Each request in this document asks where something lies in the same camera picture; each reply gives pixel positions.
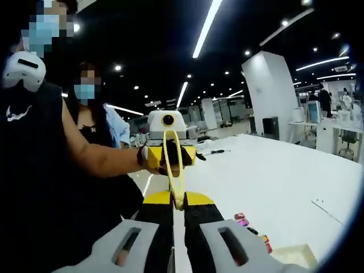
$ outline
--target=desk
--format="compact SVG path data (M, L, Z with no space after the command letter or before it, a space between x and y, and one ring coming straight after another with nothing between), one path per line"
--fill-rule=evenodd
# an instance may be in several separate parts
M343 127L338 124L337 119L324 118L321 123L310 123L310 122L290 122L291 126L314 126L317 128L317 140L316 149L329 154L337 154L337 143L340 135L340 130L352 131L359 135L359 148L358 157L356 162L361 162L364 154L362 151L362 142L364 131L355 127ZM291 132L289 142L292 143L293 136L295 135L295 128Z
M209 155L185 169L185 190L209 196L225 219L244 212L252 228L268 235L273 251L307 243L322 261L347 227L364 168L339 156L244 134L210 142L202 153L219 149L231 152ZM312 203L316 200L343 224ZM176 245L183 245L184 227L175 223L175 228ZM191 272L183 248L175 250L176 272Z

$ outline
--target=office chair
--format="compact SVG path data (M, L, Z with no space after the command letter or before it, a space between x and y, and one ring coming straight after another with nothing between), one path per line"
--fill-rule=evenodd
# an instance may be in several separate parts
M354 161L354 151L350 149L350 144L355 144L357 142L357 133L346 130L343 130L342 132L341 143L347 142L348 146L344 149L340 149L338 155L342 158Z

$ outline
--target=ceiling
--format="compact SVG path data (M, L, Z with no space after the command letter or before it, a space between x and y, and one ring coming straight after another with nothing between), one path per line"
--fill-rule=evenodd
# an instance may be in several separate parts
M263 47L259 45L281 26L283 19L290 20L309 8L301 0L223 0L199 57L193 59L211 2L95 1L74 18L80 30L72 41L56 44L45 56L48 80L67 90L72 86L77 64L89 61L101 71L105 83L102 91L108 103L148 114L154 107L145 104L151 101L175 109L166 101L178 99L185 81L189 84L181 106L194 100L198 103L198 97L226 97L239 90L248 97L241 64L261 50L284 56L293 81L303 85L335 74L332 68L348 62L296 71L338 57L343 49L341 37L332 39L337 30L316 12L287 27ZM251 55L245 56L245 50L250 50ZM114 69L117 64L122 66L120 71ZM122 116L137 117L129 113Z

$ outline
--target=yellow handle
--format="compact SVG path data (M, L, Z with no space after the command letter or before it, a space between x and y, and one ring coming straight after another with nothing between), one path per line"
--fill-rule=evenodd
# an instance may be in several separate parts
M172 136L175 139L176 146L177 146L177 155L178 155L178 165L179 165L179 182L180 186L177 188L175 183L173 182L173 174L171 170L171 165L169 164L168 152L167 152L167 137ZM184 182L183 182L183 161L182 161L182 152L181 152L181 145L180 140L178 138L177 132L175 130L166 130L164 131L163 135L163 150L164 150L164 157L166 159L167 165L167 175L169 179L169 184L171 186L172 194L175 198L176 202L176 209L183 210L183 199L184 199Z

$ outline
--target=white logo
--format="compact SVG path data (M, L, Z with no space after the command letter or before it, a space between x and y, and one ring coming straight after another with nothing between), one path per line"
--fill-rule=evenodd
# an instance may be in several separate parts
M9 105L9 107L6 110L7 121L19 120L19 119L25 117L26 114L28 113L30 107L32 107L32 106L29 106L28 109L27 109L27 111L25 113L22 113L22 114L19 114L19 115L15 115L15 114L10 113L10 105Z

